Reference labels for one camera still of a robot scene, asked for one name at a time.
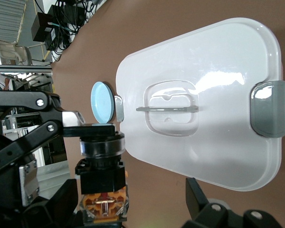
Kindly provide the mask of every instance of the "cable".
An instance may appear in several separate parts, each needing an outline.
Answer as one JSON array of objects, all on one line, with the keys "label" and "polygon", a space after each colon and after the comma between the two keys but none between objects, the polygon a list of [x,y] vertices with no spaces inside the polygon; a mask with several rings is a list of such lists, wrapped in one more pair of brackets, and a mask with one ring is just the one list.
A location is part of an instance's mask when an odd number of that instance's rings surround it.
[{"label": "cable", "polygon": [[42,12],[43,14],[45,14],[45,13],[43,12],[42,8],[39,6],[37,0],[35,0],[35,2],[36,2],[36,4],[37,4],[38,8],[41,10],[41,12]]},{"label": "cable", "polygon": [[[79,3],[82,4],[82,7],[84,9],[85,18],[83,18],[82,20],[78,18]],[[77,35],[80,28],[86,22],[88,22],[90,15],[94,15],[97,11],[97,5],[95,5],[90,0],[76,1],[76,5],[71,6],[71,10],[68,9],[68,11],[65,11],[65,7],[66,4],[63,2],[63,0],[56,0],[56,3],[54,5],[55,20],[53,21],[54,23],[50,23],[51,25],[56,27],[54,29],[57,37],[55,38],[55,42],[53,41],[50,47],[51,51],[55,53],[53,55],[53,59],[55,61],[59,61],[62,52],[70,46],[71,42],[69,40],[69,37],[71,35]]]}]

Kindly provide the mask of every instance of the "black plastic part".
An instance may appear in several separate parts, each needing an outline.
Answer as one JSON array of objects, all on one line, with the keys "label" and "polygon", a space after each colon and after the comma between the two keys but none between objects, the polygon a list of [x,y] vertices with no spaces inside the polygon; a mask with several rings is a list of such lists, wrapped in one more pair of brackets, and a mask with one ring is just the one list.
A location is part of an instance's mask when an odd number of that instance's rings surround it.
[{"label": "black plastic part", "polygon": [[[212,205],[220,206],[220,211],[212,208]],[[200,214],[196,217],[195,222],[200,223],[206,227],[224,227],[227,225],[228,211],[227,209],[217,203],[207,204]]]},{"label": "black plastic part", "polygon": [[34,156],[30,154],[0,172],[0,207],[22,210],[19,166],[32,160],[34,160]]},{"label": "black plastic part", "polygon": [[[39,99],[42,99],[44,102],[42,106],[37,105],[37,100]],[[49,104],[50,97],[43,92],[0,91],[0,120],[13,107],[25,107],[31,110],[42,111]]]},{"label": "black plastic part", "polygon": [[67,180],[49,201],[34,203],[23,212],[25,227],[64,227],[77,203],[76,180]]},{"label": "black plastic part", "polygon": [[40,111],[40,117],[43,123],[46,121],[57,121],[58,123],[61,123],[59,134],[62,134],[62,112],[64,111],[60,107],[60,98],[56,94],[48,94],[50,97],[51,105],[47,108],[46,111]]},{"label": "black plastic part", "polygon": [[186,204],[192,219],[209,203],[195,178],[186,179]]},{"label": "black plastic part", "polygon": [[109,170],[80,172],[81,194],[118,191],[125,186],[125,169],[118,165]]},{"label": "black plastic part", "polygon": [[[37,100],[42,99],[44,104],[37,105]],[[49,105],[49,97],[43,92],[27,91],[0,91],[0,107],[25,107],[36,111],[44,110]]]},{"label": "black plastic part", "polygon": [[228,227],[242,228],[243,217],[234,213],[232,210],[228,210]]},{"label": "black plastic part", "polygon": [[59,124],[48,121],[0,150],[0,170],[59,134]]},{"label": "black plastic part", "polygon": [[86,158],[85,160],[88,162],[88,165],[93,167],[95,170],[108,170],[111,169],[111,167],[116,167],[117,165],[124,165],[124,163],[121,160],[121,155],[111,157],[111,158],[98,158],[98,159],[90,159]]},{"label": "black plastic part", "polygon": [[187,221],[181,228],[208,228],[208,227],[190,220]]},{"label": "black plastic part", "polygon": [[56,15],[58,15],[60,7],[61,6],[51,5],[51,7],[48,9],[47,13],[53,17],[53,22],[54,23],[57,23],[57,20],[55,20],[55,18],[56,18]]},{"label": "black plastic part", "polygon": [[65,228],[73,228],[73,227],[83,227],[83,216],[82,211],[78,211],[76,214],[73,214],[70,219],[68,220]]},{"label": "black plastic part", "polygon": [[[262,218],[252,216],[252,212],[256,211],[262,215]],[[248,210],[243,216],[245,228],[282,228],[275,218],[267,212],[261,210]]]},{"label": "black plastic part", "polygon": [[47,202],[47,209],[52,219],[60,226],[67,223],[78,204],[77,183],[75,179],[67,180],[55,195]]},{"label": "black plastic part", "polygon": [[0,214],[0,228],[23,228],[20,215],[7,217],[6,213]]},{"label": "black plastic part", "polygon": [[118,139],[124,138],[124,134],[121,132],[111,132],[111,135],[92,135],[90,137],[80,137],[80,141],[84,143],[101,143],[101,142],[108,142],[114,141]]},{"label": "black plastic part", "polygon": [[80,127],[64,127],[64,137],[95,137],[114,136],[115,126],[113,124],[92,124]]}]

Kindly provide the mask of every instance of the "round button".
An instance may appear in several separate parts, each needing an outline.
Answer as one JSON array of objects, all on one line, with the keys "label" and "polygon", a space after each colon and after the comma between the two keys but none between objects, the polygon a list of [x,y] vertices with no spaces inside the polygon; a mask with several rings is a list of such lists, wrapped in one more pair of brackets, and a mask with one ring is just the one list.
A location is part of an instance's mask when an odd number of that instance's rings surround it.
[{"label": "round button", "polygon": [[110,88],[103,82],[96,82],[91,92],[91,107],[96,120],[105,124],[114,113],[114,99]]}]

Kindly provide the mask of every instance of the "white chair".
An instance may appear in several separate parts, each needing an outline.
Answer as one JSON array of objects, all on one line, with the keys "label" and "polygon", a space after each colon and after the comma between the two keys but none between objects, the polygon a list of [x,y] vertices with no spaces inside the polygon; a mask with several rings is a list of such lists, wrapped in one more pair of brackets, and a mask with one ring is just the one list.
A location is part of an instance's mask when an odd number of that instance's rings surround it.
[{"label": "white chair", "polygon": [[44,60],[32,59],[29,49],[41,45],[44,45],[44,43],[25,47],[18,45],[16,41],[9,43],[0,40],[0,56],[6,59],[17,60],[21,65],[32,65],[32,61],[43,62],[42,65],[49,64],[49,62],[44,63]]}]

